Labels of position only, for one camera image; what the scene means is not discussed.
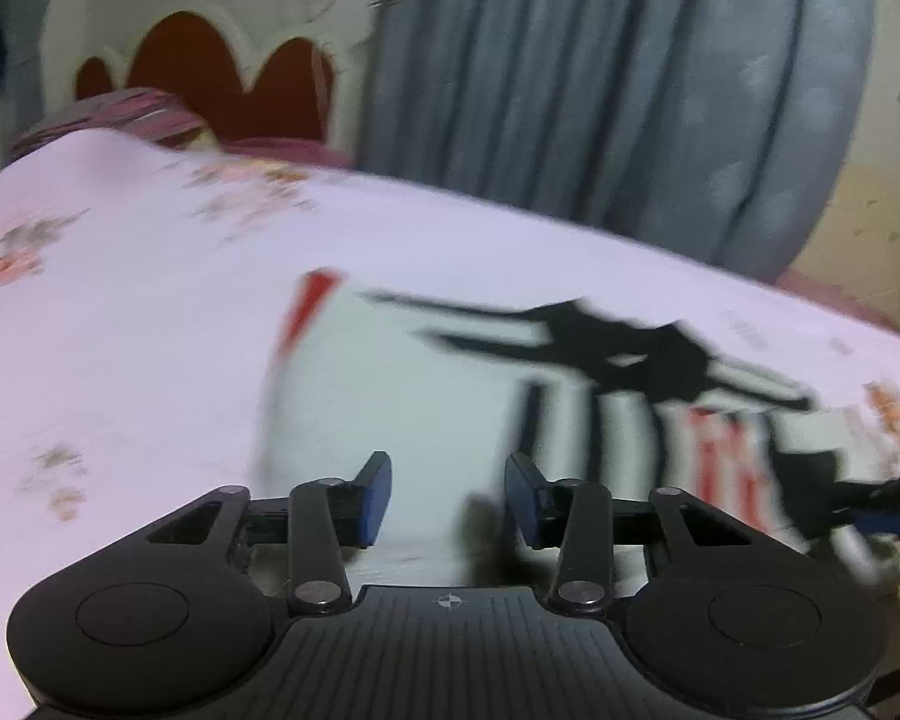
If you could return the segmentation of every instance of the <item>wooden headboard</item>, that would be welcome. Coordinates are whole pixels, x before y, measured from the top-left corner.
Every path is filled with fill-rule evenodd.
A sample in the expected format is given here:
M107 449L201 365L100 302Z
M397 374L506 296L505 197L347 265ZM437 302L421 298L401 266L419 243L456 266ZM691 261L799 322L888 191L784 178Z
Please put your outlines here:
M314 43L295 37L271 52L245 90L221 33L202 16L178 11L146 33L125 85L178 95L224 141L287 137L324 143L334 75L330 59ZM77 70L78 100L114 89L100 57L90 57Z

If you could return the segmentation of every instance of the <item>metal screw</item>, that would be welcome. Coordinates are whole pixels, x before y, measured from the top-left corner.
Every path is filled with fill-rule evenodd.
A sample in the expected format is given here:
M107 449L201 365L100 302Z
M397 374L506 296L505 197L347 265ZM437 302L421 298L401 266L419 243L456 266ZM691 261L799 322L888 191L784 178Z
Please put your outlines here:
M557 595L569 604L595 604L604 597L604 589L595 581L577 579L560 585Z
M343 595L343 591L340 589L340 586L331 581L314 580L305 581L293 591L293 595L305 604L323 607L340 598Z

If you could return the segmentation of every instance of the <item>crosshair marking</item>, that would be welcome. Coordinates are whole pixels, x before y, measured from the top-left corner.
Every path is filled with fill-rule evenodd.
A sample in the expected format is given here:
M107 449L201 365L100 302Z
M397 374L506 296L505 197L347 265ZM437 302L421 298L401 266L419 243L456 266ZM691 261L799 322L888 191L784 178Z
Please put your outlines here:
M437 600L434 601L435 604L441 605L447 611L453 611L459 605L463 603L463 598L460 596L454 595L452 592L448 592L446 595L442 595Z

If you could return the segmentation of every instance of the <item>red stripe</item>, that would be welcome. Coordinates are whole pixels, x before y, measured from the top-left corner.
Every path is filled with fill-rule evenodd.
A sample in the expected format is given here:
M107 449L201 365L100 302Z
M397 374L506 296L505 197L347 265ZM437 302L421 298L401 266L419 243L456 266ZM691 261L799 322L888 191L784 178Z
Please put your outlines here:
M730 456L737 464L737 478L740 480L740 493L743 499L744 522L758 531L766 531L760 522L760 479L751 472L749 458L745 457L746 434L739 422L730 423Z
M287 329L280 338L279 354L289 354L295 343L303 335L310 322L319 312L324 300L330 295L333 288L343 281L343 276L334 274L333 271L310 271L303 277L303 287L300 290L298 301L287 322Z
M697 439L698 497L706 503L717 505L717 442L707 429L710 412L706 409L690 409L690 425Z

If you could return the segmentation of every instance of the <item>ribbed black surface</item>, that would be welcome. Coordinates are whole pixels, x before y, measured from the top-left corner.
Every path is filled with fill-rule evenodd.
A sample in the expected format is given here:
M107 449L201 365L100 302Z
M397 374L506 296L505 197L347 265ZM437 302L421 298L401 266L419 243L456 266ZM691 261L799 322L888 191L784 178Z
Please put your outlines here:
M176 717L694 720L711 716L684 707L651 685L626 660L602 623L549 613L528 589L372 587L350 613L299 621L266 666L244 685L226 698ZM864 715L847 709L832 717L851 720Z

